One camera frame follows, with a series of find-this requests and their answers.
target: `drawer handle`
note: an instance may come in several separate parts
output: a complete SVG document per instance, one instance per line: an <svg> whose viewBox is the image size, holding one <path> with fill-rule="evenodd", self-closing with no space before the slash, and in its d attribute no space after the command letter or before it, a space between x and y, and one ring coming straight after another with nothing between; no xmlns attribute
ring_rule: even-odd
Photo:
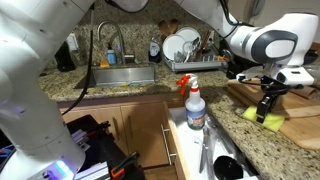
<svg viewBox="0 0 320 180"><path fill-rule="evenodd" d="M130 116L128 117L128 121L129 121L130 136L131 136L131 139L132 139L133 138L133 132L132 132L132 124L131 124Z"/></svg>
<svg viewBox="0 0 320 180"><path fill-rule="evenodd" d="M120 141L120 139L119 139L119 127L118 127L117 119L115 117L112 117L112 120L113 120L114 129L116 130L117 140Z"/></svg>
<svg viewBox="0 0 320 180"><path fill-rule="evenodd" d="M164 134L164 132L170 131L170 129L164 129L163 125L161 124L161 131L162 131L164 145L166 146L166 152L167 152L169 165L171 166L172 165L171 156L176 156L177 154L170 154L170 152L169 152L168 143L167 143L166 135Z"/></svg>

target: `wooden cutting board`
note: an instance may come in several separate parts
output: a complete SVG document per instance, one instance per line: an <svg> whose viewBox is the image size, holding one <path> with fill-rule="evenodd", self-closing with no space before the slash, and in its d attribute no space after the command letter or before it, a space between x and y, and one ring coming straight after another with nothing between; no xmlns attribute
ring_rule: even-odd
<svg viewBox="0 0 320 180"><path fill-rule="evenodd" d="M228 82L228 91L243 104L257 105L263 97L259 86ZM309 100L294 93L280 96L273 113L286 117L280 132L305 149L320 149L320 101Z"/></svg>

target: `backsplash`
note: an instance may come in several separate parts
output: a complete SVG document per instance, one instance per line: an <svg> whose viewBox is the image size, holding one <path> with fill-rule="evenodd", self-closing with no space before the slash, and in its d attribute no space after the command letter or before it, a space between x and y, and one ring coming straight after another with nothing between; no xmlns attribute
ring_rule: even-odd
<svg viewBox="0 0 320 180"><path fill-rule="evenodd" d="M149 0L147 6L137 13L127 13L97 0L94 12L94 50L93 61L104 59L108 42L117 52L118 35L115 28L106 24L101 30L101 41L97 39L97 27L105 20L115 21L122 32L126 54L135 54L139 61L148 61L148 49L152 34L160 37L158 23L162 20L170 22L175 18L179 21L179 29L193 27L202 35L206 30L212 29L202 21L183 10L173 0ZM76 66L87 64L89 55L89 25L90 13L87 13L75 27L74 33L79 44L79 52L70 53Z"/></svg>

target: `plate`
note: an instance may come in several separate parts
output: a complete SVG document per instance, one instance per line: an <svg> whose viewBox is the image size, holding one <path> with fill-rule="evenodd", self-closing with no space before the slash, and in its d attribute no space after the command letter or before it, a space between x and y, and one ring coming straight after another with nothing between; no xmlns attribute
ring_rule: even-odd
<svg viewBox="0 0 320 180"><path fill-rule="evenodd" d="M176 34L182 36L186 41L193 41L197 37L199 37L199 40L201 42L201 36L199 32L191 27L182 28L177 31Z"/></svg>
<svg viewBox="0 0 320 180"><path fill-rule="evenodd" d="M177 34L171 34L168 36L162 45L163 54L170 60L174 60L174 53L180 51L182 53L182 47L185 40L182 36Z"/></svg>

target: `spray bottle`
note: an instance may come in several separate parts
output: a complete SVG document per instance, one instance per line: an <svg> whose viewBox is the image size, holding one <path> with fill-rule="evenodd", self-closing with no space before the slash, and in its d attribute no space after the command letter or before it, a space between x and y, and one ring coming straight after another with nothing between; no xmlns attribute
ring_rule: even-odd
<svg viewBox="0 0 320 180"><path fill-rule="evenodd" d="M185 102L187 122L191 129L199 130L202 129L205 123L206 104L200 97L198 76L195 74L185 74L179 81L177 81L177 85L181 85L181 95L184 95L187 83L192 84L189 98Z"/></svg>

